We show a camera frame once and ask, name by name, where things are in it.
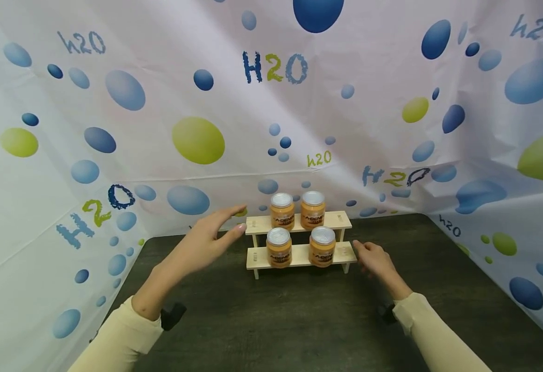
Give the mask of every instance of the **cream sleeve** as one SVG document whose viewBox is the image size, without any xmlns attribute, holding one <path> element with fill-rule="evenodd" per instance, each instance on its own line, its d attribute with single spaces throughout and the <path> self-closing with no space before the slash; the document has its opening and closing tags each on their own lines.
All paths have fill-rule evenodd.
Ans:
<svg viewBox="0 0 543 372">
<path fill-rule="evenodd" d="M 147 320 L 135 313 L 130 297 L 112 311 L 69 372 L 128 372 L 139 354 L 147 354 L 163 329 L 161 320 Z"/>
<path fill-rule="evenodd" d="M 431 372 L 490 372 L 428 304 L 426 297 L 412 293 L 396 301 L 393 315 L 406 334 L 411 334 Z"/>
</svg>

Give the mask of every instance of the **green circle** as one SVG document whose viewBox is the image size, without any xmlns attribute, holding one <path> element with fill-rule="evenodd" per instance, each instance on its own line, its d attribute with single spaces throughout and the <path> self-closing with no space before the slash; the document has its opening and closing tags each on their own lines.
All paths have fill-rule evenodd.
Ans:
<svg viewBox="0 0 543 372">
<path fill-rule="evenodd" d="M 180 155 L 197 164 L 211 164 L 224 155 L 220 130 L 201 117 L 182 118 L 172 128 L 172 142 Z"/>
<path fill-rule="evenodd" d="M 493 245 L 497 251 L 506 256 L 513 256 L 517 253 L 517 244 L 515 244 L 515 240 L 507 234 L 495 232 L 493 234 Z"/>
<path fill-rule="evenodd" d="M 9 154 L 27 158 L 38 150 L 38 139 L 29 130 L 23 128 L 9 128 L 0 136 L 2 148 Z"/>
<path fill-rule="evenodd" d="M 428 111 L 428 99 L 424 97 L 412 98 L 404 109 L 401 110 L 401 117 L 405 122 L 420 121 Z"/>
</svg>

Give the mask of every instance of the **orange jar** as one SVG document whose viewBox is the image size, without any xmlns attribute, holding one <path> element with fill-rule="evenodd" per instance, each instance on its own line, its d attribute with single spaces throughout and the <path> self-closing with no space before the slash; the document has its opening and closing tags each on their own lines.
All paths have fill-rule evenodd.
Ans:
<svg viewBox="0 0 543 372">
<path fill-rule="evenodd" d="M 303 193 L 300 209 L 300 224 L 306 230 L 323 226 L 325 221 L 325 195 L 318 191 Z"/>
<path fill-rule="evenodd" d="M 276 227 L 267 233 L 267 262 L 277 269 L 290 266 L 292 263 L 290 231 Z"/>
<path fill-rule="evenodd" d="M 335 231 L 319 226 L 311 231 L 309 261 L 317 267 L 327 267 L 333 263 L 335 252 Z"/>
<path fill-rule="evenodd" d="M 271 227 L 283 227 L 290 231 L 294 227 L 294 212 L 296 207 L 292 196 L 278 192 L 271 197 Z"/>
</svg>

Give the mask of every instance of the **white backdrop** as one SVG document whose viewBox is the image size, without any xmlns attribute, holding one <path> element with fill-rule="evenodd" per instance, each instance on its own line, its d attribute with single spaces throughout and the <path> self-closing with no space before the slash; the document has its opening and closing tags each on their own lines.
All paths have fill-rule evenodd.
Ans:
<svg viewBox="0 0 543 372">
<path fill-rule="evenodd" d="M 66 370 L 146 239 L 306 189 L 429 215 L 543 328 L 543 0 L 0 0 L 0 371 Z"/>
</svg>

